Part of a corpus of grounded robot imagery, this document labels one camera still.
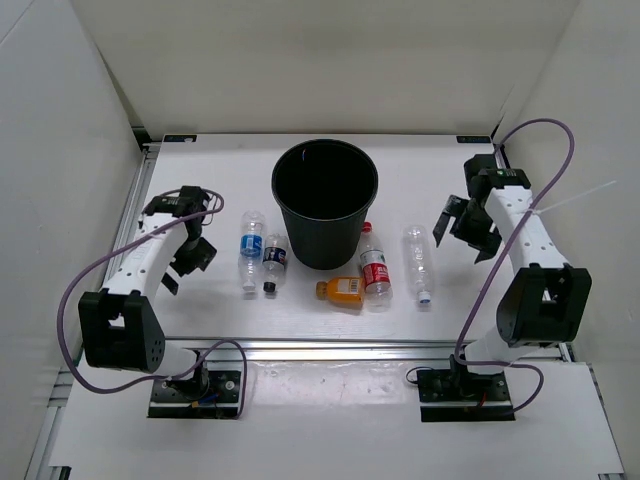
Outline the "orange juice bottle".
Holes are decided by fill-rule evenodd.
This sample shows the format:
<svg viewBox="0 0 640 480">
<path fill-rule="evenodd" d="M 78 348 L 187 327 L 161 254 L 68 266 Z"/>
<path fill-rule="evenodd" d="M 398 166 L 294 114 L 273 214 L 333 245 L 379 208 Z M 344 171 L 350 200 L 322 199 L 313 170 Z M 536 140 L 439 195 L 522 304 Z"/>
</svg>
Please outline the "orange juice bottle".
<svg viewBox="0 0 640 480">
<path fill-rule="evenodd" d="M 361 308 L 364 304 L 364 282 L 361 277 L 336 277 L 316 284 L 316 297 L 334 305 Z"/>
</svg>

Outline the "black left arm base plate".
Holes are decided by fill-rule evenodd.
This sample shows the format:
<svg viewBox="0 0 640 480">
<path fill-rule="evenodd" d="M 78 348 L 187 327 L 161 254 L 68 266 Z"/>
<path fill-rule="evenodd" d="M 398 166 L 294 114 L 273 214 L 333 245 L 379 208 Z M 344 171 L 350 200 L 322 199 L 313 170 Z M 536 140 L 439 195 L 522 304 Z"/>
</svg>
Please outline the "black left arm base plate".
<svg viewBox="0 0 640 480">
<path fill-rule="evenodd" d="M 149 397 L 150 419 L 230 420 L 239 416 L 243 373 L 204 365 L 189 380 L 155 381 Z"/>
</svg>

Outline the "clear bottle red label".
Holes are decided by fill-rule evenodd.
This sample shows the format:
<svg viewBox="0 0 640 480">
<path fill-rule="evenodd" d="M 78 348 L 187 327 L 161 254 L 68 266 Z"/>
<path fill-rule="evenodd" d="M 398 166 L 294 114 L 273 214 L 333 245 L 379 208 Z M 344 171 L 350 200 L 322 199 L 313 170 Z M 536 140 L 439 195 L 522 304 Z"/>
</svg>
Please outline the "clear bottle red label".
<svg viewBox="0 0 640 480">
<path fill-rule="evenodd" d="M 372 309 L 388 308 L 392 291 L 387 261 L 382 244 L 368 221 L 363 224 L 357 253 L 367 301 Z"/>
</svg>

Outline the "aluminium left frame rail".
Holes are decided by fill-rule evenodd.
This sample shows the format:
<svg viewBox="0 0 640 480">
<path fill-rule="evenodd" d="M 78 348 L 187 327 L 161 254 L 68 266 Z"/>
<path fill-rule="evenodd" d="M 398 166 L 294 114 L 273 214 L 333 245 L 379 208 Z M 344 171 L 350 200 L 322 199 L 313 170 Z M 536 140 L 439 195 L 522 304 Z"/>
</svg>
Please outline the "aluminium left frame rail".
<svg viewBox="0 0 640 480">
<path fill-rule="evenodd" d="M 138 215 L 145 203 L 145 198 L 149 189 L 159 151 L 159 142 L 151 142 L 143 145 L 142 160 L 136 170 L 136 174 L 128 193 L 125 208 L 113 244 L 114 250 L 130 243 L 134 238 Z"/>
</svg>

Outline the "clear bottle dark label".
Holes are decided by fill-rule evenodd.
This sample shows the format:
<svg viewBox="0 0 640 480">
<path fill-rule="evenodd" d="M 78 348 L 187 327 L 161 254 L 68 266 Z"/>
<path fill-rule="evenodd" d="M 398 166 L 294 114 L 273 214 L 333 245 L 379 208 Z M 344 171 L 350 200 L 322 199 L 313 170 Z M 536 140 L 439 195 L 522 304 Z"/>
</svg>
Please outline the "clear bottle dark label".
<svg viewBox="0 0 640 480">
<path fill-rule="evenodd" d="M 278 287 L 283 283 L 288 251 L 289 241 L 286 236 L 271 234 L 267 237 L 262 259 L 263 291 L 266 294 L 276 294 Z"/>
</svg>

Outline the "aluminium front frame rail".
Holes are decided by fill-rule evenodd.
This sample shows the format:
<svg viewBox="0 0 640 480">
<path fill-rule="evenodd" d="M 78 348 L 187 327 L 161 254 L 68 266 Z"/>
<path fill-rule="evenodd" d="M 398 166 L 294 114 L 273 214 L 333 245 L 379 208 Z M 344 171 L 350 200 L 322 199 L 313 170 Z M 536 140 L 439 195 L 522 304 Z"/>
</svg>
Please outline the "aluminium front frame rail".
<svg viewBox="0 0 640 480">
<path fill-rule="evenodd" d="M 218 339 L 169 338 L 176 346 L 206 349 Z M 414 340 L 302 340 L 302 339 L 241 339 L 236 340 L 250 361 L 439 361 L 447 360 L 454 348 L 452 341 Z M 220 347 L 224 353 L 214 358 L 238 358 L 235 347 Z M 538 350 L 526 357 L 530 361 L 571 362 L 570 349 L 564 345 Z"/>
</svg>

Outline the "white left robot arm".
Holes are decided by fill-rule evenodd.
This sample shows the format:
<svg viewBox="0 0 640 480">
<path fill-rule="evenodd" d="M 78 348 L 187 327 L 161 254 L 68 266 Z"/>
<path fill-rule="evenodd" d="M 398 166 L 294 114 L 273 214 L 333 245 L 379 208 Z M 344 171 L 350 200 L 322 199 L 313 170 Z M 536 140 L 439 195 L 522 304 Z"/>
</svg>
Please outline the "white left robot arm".
<svg viewBox="0 0 640 480">
<path fill-rule="evenodd" d="M 98 292 L 78 302 L 87 363 L 94 368 L 175 376 L 175 388 L 188 400 L 206 395 L 210 377 L 193 366 L 198 355 L 168 346 L 153 309 L 158 289 L 173 295 L 183 277 L 204 271 L 217 250 L 202 236 L 207 216 L 224 206 L 222 198 L 198 186 L 183 186 L 154 197 L 143 209 L 132 245 Z"/>
</svg>

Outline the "clear unlabelled plastic bottle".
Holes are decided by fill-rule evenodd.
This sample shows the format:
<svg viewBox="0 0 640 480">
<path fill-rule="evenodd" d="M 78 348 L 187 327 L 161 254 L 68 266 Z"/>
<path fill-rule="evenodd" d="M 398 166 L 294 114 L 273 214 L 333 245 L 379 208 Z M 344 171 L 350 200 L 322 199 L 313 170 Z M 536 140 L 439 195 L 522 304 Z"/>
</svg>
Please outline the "clear unlabelled plastic bottle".
<svg viewBox="0 0 640 480">
<path fill-rule="evenodd" d="M 424 226 L 410 225 L 404 230 L 402 252 L 407 286 L 414 300 L 420 306 L 430 305 L 434 291 L 434 268 Z"/>
</svg>

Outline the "black plastic bin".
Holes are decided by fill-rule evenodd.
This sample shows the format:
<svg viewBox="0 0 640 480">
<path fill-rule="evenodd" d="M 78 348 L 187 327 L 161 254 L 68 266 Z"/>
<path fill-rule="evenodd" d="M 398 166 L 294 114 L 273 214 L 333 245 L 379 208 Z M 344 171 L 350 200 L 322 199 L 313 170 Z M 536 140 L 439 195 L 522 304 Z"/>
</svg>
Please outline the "black plastic bin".
<svg viewBox="0 0 640 480">
<path fill-rule="evenodd" d="M 336 139 L 289 148 L 271 176 L 295 257 L 315 270 L 333 270 L 354 255 L 379 176 L 370 156 Z"/>
</svg>

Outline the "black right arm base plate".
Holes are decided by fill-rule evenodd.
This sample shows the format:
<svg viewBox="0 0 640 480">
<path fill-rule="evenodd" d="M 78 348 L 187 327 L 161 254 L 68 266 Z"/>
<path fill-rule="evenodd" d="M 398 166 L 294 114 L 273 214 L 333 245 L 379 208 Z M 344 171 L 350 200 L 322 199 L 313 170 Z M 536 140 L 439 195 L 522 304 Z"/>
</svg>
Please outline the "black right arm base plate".
<svg viewBox="0 0 640 480">
<path fill-rule="evenodd" d="M 423 423 L 509 422 L 515 420 L 506 377 L 477 375 L 465 367 L 414 367 L 405 380 L 418 389 Z"/>
</svg>

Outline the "aluminium frame rail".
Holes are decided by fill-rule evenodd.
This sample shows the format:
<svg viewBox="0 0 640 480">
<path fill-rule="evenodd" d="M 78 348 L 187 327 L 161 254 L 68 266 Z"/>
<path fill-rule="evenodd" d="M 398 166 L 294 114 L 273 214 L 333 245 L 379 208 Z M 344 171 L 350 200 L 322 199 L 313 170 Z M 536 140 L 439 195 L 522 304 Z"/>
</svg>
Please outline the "aluminium frame rail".
<svg viewBox="0 0 640 480">
<path fill-rule="evenodd" d="M 218 339 L 169 338 L 176 346 L 206 349 Z M 250 361 L 439 361 L 447 360 L 454 348 L 452 341 L 414 340 L 302 340 L 302 339 L 241 339 L 236 340 Z M 235 347 L 220 347 L 224 353 L 214 358 L 238 358 Z M 530 361 L 571 362 L 570 349 L 564 345 L 538 350 L 526 357 Z"/>
<path fill-rule="evenodd" d="M 143 145 L 142 160 L 136 170 L 136 174 L 128 193 L 125 208 L 113 244 L 114 250 L 130 243 L 134 238 L 138 215 L 145 203 L 145 198 L 149 189 L 159 151 L 159 142 L 151 142 Z"/>
</svg>

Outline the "clear bottle blue label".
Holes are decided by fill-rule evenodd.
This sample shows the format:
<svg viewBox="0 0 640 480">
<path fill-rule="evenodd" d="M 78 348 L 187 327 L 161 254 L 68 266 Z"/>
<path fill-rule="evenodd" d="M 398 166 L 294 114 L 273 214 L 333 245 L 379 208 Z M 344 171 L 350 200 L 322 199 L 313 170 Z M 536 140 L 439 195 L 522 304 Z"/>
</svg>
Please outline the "clear bottle blue label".
<svg viewBox="0 0 640 480">
<path fill-rule="evenodd" d="M 240 247 L 238 269 L 242 290 L 252 294 L 256 291 L 259 267 L 261 266 L 265 218 L 255 210 L 246 211 L 240 224 Z"/>
</svg>

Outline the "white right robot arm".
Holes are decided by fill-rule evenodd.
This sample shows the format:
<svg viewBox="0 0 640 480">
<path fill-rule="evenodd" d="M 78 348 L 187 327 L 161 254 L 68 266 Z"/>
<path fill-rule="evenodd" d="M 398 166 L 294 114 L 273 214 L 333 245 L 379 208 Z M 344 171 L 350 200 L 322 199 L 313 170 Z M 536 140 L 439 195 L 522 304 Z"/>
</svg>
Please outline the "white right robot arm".
<svg viewBox="0 0 640 480">
<path fill-rule="evenodd" d="M 495 375 L 542 348 L 571 342 L 578 334 L 592 278 L 558 251 L 533 212 L 531 184 L 521 169 L 502 169 L 492 154 L 477 154 L 464 164 L 468 196 L 449 197 L 434 229 L 435 240 L 450 233 L 477 250 L 477 260 L 492 259 L 505 248 L 514 278 L 500 300 L 496 324 L 459 355 L 460 368 L 449 387 L 470 400 Z"/>
</svg>

